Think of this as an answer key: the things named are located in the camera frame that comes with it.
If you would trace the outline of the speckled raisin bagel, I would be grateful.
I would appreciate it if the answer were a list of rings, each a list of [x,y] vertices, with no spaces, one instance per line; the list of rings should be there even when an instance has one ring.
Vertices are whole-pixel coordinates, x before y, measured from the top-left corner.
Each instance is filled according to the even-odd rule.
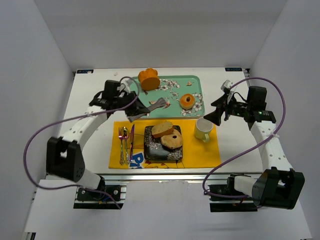
[[[174,129],[169,135],[164,135],[160,138],[161,144],[169,149],[177,149],[183,145],[183,137],[181,133]]]

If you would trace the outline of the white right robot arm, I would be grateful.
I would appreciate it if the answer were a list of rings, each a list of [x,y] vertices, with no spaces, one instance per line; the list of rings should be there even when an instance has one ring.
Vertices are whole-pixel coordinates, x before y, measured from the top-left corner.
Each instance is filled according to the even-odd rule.
[[[239,102],[234,91],[222,86],[224,94],[211,103],[215,111],[205,115],[205,120],[219,126],[222,116],[241,117],[248,124],[262,161],[263,173],[255,179],[245,174],[231,174],[221,193],[206,190],[205,193],[222,199],[250,198],[256,207],[292,210],[305,183],[303,173],[289,163],[279,137],[276,134],[276,118],[266,109],[267,89],[251,86],[247,98]]]

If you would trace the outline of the brown bread slice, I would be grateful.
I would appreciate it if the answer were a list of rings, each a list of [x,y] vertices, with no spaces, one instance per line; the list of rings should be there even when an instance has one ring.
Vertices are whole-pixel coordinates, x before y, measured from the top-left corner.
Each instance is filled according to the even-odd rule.
[[[169,121],[165,121],[157,125],[154,125],[151,129],[151,134],[154,138],[161,138],[163,136],[171,134],[173,131],[173,124]]]

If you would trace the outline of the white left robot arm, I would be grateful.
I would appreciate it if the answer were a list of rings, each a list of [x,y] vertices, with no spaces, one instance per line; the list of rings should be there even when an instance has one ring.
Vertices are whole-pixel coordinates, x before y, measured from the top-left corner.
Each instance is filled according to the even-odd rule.
[[[139,92],[130,85],[135,80],[123,77],[120,81],[106,80],[104,89],[98,92],[84,115],[76,118],[71,129],[60,137],[51,137],[46,149],[46,172],[93,191],[104,191],[105,179],[86,169],[82,150],[97,128],[116,111],[124,111],[133,122],[157,108],[166,105],[164,98],[145,106],[138,98]]]

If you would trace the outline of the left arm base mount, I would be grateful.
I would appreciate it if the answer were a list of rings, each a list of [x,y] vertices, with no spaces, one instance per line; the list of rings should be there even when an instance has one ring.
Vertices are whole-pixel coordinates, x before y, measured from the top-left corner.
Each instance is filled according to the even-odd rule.
[[[82,210],[120,210],[126,199],[127,185],[120,182],[106,182],[104,191],[97,193],[81,187],[76,190],[73,208]]]

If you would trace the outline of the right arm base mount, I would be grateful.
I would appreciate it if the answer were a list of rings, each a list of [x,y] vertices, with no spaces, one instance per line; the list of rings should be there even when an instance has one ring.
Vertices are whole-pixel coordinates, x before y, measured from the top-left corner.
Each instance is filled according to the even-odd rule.
[[[255,206],[251,197],[242,196],[234,189],[235,177],[247,177],[244,174],[231,174],[224,184],[209,184],[207,191],[215,194],[209,197],[209,207],[211,213],[244,213],[257,212],[259,207]]]

